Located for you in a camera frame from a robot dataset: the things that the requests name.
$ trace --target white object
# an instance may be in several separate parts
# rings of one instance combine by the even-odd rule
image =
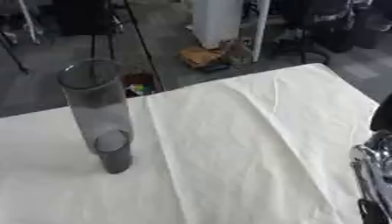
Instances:
[[[221,41],[238,38],[242,0],[193,1],[193,34],[203,47],[217,48]]]
[[[257,24],[257,31],[255,35],[255,46],[252,52],[253,62],[257,62],[260,58],[260,51],[262,50],[265,25],[268,20],[268,12],[270,10],[270,0],[259,0],[259,19]]]
[[[0,223],[361,223],[348,152],[376,107],[321,65],[131,99],[118,175],[69,108],[0,119]]]

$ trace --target gray carpet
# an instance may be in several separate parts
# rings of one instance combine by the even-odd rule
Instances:
[[[166,89],[212,81],[238,75],[295,66],[298,58],[276,60],[261,58],[258,63],[236,66],[217,73],[190,70],[178,57],[180,49],[197,44],[184,27],[189,22],[180,3],[135,4],[136,16],[143,36],[152,53],[154,64]],[[392,35],[384,35],[376,50],[355,48],[351,52],[334,54],[331,68],[365,95],[381,101],[392,92]],[[99,55],[107,57],[105,38],[99,41]],[[88,37],[57,38],[51,45],[32,45],[22,39],[16,47],[22,61],[31,69],[26,76],[18,71],[8,55],[0,49],[0,116],[14,116],[66,105],[56,81],[56,73],[76,61],[88,57]],[[116,56],[122,72],[150,71],[132,25],[115,37]]]

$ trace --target clear plastic cup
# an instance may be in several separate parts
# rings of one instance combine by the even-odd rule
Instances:
[[[108,59],[90,59],[59,73],[67,101],[91,152],[107,172],[130,167],[133,132],[119,66]]]

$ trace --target chair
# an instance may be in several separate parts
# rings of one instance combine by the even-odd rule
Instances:
[[[302,64],[307,63],[308,53],[323,58],[322,63],[328,65],[331,57],[327,52],[318,49],[312,36],[315,27],[324,18],[339,15],[347,7],[347,0],[285,0],[280,9],[287,21],[287,28],[298,30],[294,39],[279,40],[272,50],[271,57],[295,53],[300,56]]]

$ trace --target table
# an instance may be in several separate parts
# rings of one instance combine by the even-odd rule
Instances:
[[[348,151],[376,107],[321,65],[131,99],[119,175],[69,108],[0,119],[0,222],[361,223]]]

